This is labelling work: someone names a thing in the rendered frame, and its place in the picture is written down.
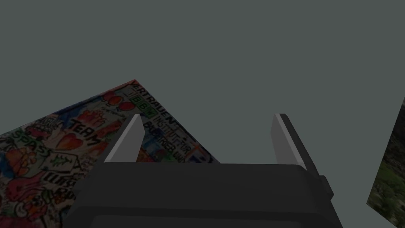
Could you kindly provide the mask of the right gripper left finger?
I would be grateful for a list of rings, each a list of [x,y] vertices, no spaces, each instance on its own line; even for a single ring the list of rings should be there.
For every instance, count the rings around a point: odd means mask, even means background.
[[[137,161],[145,130],[139,114],[133,115],[107,153],[104,162],[134,163]]]

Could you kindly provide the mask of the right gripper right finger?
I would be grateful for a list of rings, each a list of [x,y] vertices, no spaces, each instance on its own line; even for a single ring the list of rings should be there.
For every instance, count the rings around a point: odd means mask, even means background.
[[[271,140],[277,164],[297,166],[312,177],[320,176],[300,136],[286,114],[276,113],[273,115]]]

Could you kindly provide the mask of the colourful drawing wall picture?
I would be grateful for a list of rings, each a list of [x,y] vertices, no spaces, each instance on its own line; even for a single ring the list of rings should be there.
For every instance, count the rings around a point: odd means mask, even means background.
[[[146,128],[138,162],[217,163],[132,80],[0,135],[0,228],[62,228],[74,184],[133,114]]]

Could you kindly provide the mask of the dark green landscape wall picture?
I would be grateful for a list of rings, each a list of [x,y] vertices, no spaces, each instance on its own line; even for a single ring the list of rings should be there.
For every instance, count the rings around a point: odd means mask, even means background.
[[[405,228],[405,98],[396,117],[367,205],[396,228]]]

